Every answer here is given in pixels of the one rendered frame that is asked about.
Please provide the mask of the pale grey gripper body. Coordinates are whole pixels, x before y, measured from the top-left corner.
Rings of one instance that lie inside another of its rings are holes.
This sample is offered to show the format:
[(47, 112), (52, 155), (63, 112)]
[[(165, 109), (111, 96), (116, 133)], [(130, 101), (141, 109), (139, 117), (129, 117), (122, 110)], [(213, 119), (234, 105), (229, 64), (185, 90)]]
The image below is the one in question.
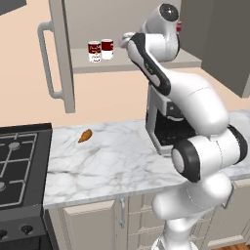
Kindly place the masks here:
[(127, 44), (129, 42), (129, 40), (131, 39), (131, 37), (134, 35), (134, 32), (126, 32), (122, 35), (120, 42), (119, 42), (119, 46), (122, 49), (126, 49), (127, 48)]

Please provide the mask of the grey open cabinet door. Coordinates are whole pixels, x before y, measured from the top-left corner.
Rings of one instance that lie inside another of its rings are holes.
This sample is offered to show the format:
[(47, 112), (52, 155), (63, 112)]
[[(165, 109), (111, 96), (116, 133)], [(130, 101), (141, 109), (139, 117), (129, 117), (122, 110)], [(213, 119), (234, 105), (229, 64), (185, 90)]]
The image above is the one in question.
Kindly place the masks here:
[(64, 109), (66, 113), (74, 113), (73, 69), (65, 12), (65, 0), (49, 0), (49, 6), (62, 85)]

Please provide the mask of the beige drawer stack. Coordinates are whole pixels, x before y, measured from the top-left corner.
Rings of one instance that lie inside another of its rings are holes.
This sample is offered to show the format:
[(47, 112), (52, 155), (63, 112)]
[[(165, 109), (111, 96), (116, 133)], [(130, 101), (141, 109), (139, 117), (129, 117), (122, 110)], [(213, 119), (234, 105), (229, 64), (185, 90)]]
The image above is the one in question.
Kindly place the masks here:
[(152, 212), (153, 197), (153, 193), (148, 193), (128, 199), (128, 250), (150, 250), (163, 232), (164, 222)]

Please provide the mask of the beige base cabinet door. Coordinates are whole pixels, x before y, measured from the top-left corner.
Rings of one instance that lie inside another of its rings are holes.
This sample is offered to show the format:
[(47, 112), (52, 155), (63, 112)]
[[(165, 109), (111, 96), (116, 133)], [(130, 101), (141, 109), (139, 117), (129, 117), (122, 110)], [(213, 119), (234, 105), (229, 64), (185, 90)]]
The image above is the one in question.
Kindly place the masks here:
[(119, 225), (119, 198), (59, 210), (67, 250), (127, 250), (128, 199), (125, 226)]
[(200, 250), (226, 247), (248, 240), (250, 228), (250, 179), (234, 181), (236, 191), (228, 209), (219, 206), (210, 220)]

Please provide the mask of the white and black coffee machine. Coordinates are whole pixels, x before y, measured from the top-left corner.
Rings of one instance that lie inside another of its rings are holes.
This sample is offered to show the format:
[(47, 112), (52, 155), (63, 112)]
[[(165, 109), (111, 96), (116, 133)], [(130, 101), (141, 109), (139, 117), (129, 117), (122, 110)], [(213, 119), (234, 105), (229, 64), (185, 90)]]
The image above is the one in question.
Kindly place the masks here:
[(196, 135), (179, 108), (148, 85), (146, 131), (160, 155), (169, 155), (175, 142)]

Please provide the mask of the dark grey extractor hood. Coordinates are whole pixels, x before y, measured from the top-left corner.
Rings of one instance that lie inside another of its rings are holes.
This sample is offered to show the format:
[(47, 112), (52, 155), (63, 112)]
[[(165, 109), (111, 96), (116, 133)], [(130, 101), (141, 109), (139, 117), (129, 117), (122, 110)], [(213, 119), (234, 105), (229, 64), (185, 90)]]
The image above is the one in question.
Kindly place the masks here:
[(0, 0), (0, 16), (26, 5), (26, 0)]

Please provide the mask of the black gas hob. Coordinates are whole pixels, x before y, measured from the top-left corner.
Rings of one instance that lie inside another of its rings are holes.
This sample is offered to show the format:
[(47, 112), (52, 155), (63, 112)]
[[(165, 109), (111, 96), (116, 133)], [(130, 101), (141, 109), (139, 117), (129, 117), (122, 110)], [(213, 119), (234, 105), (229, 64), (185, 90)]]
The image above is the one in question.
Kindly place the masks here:
[(8, 232), (0, 250), (53, 250), (43, 208), (51, 139), (50, 123), (0, 127), (0, 229)]

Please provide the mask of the grey wall cabinet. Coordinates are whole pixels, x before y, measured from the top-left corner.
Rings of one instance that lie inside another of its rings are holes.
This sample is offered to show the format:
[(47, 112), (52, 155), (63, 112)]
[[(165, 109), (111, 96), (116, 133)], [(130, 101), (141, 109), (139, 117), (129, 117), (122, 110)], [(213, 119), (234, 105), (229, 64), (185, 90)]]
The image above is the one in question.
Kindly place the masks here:
[[(74, 73), (132, 71), (137, 67), (119, 47), (121, 36), (138, 31), (163, 2), (181, 10), (182, 0), (65, 0), (65, 13)], [(89, 62), (88, 43), (111, 39), (113, 59)]]

